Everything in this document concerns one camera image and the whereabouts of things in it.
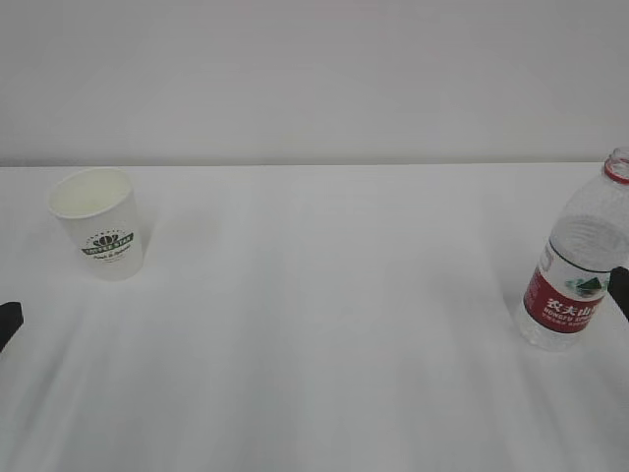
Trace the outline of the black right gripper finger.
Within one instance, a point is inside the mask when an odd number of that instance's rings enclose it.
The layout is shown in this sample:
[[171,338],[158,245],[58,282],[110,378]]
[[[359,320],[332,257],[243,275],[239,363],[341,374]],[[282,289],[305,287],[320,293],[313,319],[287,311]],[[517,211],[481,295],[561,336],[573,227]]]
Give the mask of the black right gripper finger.
[[629,320],[629,270],[626,267],[618,266],[611,271],[607,291],[625,319]]

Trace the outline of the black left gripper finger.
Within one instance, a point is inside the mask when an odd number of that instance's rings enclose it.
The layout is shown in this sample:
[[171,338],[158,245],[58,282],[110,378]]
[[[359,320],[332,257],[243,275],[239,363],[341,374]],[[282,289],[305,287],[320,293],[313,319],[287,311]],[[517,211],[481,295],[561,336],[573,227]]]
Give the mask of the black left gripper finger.
[[22,304],[17,301],[0,305],[0,350],[3,350],[24,323]]

